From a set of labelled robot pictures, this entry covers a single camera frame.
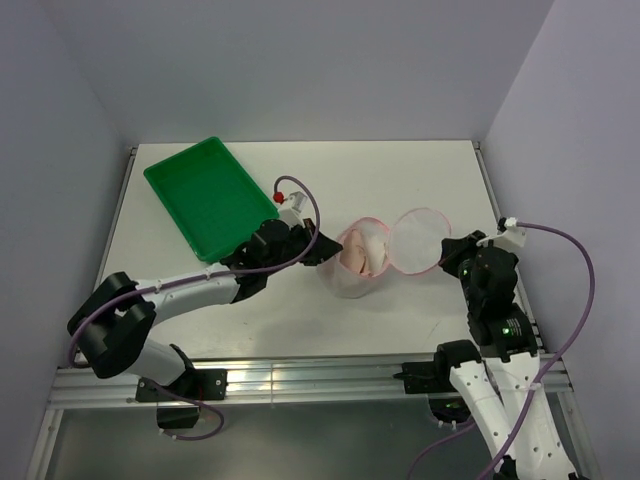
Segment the white bra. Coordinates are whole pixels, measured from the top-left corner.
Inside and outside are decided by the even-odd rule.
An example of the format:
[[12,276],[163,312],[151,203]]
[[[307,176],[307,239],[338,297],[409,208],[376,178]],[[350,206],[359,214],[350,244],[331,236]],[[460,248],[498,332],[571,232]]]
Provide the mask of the white bra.
[[369,277],[380,276],[388,266],[388,231],[377,226],[369,226],[362,231],[366,254],[362,274]]

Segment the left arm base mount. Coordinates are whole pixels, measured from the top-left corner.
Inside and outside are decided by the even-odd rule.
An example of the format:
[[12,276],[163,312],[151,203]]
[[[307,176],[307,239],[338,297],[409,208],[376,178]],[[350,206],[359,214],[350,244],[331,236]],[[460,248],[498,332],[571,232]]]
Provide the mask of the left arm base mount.
[[[141,378],[135,394],[138,403],[156,405],[156,424],[164,434],[195,441],[220,433],[225,425],[222,412],[210,401],[225,399],[227,370],[190,369],[168,386]],[[200,421],[213,420],[214,429],[205,434],[187,435]]]

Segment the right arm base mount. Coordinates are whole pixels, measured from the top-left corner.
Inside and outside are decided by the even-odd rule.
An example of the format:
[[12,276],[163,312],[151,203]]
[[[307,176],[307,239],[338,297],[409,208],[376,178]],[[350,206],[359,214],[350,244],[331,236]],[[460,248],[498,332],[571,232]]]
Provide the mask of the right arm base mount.
[[468,406],[434,361],[405,362],[393,378],[403,383],[407,395],[425,395],[434,421],[451,427],[466,423],[470,417]]

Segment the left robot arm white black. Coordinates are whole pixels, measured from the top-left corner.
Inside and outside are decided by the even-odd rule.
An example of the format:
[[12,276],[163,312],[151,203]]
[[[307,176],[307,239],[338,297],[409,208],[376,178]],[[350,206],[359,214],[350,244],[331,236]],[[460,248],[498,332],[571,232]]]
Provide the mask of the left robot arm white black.
[[318,266],[342,249],[310,219],[293,226],[272,219],[201,273],[151,282],[116,272],[69,320],[70,348],[100,379],[131,373],[172,399],[195,397],[202,388],[192,361],[177,345],[151,340],[152,328],[204,307],[247,300],[272,274],[297,263]]

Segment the white mesh laundry bag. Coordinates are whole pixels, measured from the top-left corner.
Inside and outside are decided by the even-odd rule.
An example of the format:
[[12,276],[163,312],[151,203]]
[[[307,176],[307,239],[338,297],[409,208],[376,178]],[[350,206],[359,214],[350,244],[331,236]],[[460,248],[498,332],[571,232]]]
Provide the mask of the white mesh laundry bag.
[[362,217],[346,228],[337,242],[343,245],[351,229],[377,226],[388,231],[388,266],[378,277],[355,274],[340,262],[340,254],[316,268],[322,284],[333,295],[355,299],[372,292],[385,275],[395,270],[405,276],[422,275],[434,269],[441,256],[441,240],[451,232],[449,220],[440,211],[431,208],[416,208],[407,211],[389,226],[374,217]]

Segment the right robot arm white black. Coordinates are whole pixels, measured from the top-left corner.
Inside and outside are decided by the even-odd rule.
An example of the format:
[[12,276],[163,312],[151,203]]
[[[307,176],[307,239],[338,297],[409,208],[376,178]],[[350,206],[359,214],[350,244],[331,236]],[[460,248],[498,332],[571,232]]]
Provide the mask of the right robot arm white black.
[[481,231],[442,242],[442,270],[460,282],[472,338],[438,346],[435,383],[457,391],[491,461],[482,479],[578,479],[560,439],[542,379],[559,360],[543,362],[531,321],[515,301],[515,249],[527,224],[506,219],[496,235]]

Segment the beige pink bra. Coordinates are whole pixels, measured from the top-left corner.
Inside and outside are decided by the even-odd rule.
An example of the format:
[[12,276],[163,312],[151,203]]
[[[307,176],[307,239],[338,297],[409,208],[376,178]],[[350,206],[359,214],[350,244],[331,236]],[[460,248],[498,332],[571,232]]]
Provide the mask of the beige pink bra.
[[345,236],[340,254],[341,264],[349,271],[362,276],[371,274],[370,262],[362,233],[351,229]]

